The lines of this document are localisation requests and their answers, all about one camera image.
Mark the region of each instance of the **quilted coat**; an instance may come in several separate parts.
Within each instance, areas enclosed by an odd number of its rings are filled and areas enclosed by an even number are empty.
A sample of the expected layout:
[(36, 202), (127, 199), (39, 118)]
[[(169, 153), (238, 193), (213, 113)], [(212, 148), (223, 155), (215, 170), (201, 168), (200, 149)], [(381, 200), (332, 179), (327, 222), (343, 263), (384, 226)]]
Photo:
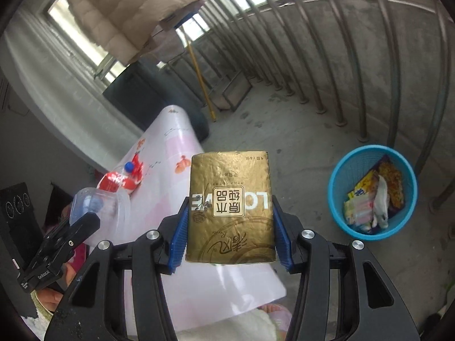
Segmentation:
[(94, 43), (123, 64), (156, 49), (152, 33), (173, 29), (202, 0), (68, 0), (76, 22)]

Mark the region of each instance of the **metal bolt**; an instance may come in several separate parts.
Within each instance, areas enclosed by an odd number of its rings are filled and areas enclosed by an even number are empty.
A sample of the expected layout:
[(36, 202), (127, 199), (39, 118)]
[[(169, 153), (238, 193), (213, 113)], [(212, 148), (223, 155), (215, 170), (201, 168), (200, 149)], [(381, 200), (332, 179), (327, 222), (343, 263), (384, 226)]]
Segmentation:
[(147, 238), (149, 240), (156, 240), (160, 236), (160, 232), (157, 230), (151, 230), (147, 232)]
[(352, 241), (352, 247), (357, 250), (361, 250), (365, 247), (365, 245), (363, 244), (362, 241), (355, 240), (355, 241)]
[(109, 243), (109, 241), (101, 241), (99, 244), (98, 244), (98, 248), (100, 250), (106, 250), (109, 246), (111, 246), (111, 244)]
[(303, 230), (302, 231), (302, 237), (303, 238), (311, 239), (314, 236), (315, 236), (315, 233), (312, 230)]

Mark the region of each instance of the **blue trash basket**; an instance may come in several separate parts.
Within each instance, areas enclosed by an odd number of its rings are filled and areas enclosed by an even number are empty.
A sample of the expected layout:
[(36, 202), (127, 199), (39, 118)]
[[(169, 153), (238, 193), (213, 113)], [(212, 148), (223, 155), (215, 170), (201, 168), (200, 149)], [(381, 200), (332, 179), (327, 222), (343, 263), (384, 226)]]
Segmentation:
[[(378, 234), (363, 234), (346, 224), (344, 219), (344, 202), (348, 192), (365, 176), (384, 155), (388, 155), (395, 167), (401, 171), (404, 209), (388, 221), (388, 228)], [(395, 150), (380, 146), (368, 145), (359, 147), (343, 157), (335, 167), (328, 183), (328, 205), (335, 222), (343, 231), (359, 240), (377, 241), (386, 239), (401, 230), (410, 219), (417, 202), (417, 179), (408, 161)]]

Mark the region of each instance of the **gold packaging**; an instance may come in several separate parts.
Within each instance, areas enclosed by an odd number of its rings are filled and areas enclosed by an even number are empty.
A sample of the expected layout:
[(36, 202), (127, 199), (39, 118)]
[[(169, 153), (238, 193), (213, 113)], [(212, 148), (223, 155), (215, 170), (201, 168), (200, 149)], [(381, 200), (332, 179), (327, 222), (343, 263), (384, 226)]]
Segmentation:
[(187, 261), (275, 261), (268, 154), (214, 152), (191, 162)]

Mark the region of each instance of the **square label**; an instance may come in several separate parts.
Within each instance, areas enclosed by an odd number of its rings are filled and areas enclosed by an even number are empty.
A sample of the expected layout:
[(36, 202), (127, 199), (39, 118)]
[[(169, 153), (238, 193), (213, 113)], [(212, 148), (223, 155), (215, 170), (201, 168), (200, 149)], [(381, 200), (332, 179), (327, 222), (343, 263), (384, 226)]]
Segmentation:
[(214, 217), (243, 217), (245, 215), (243, 186), (214, 187), (212, 199)]

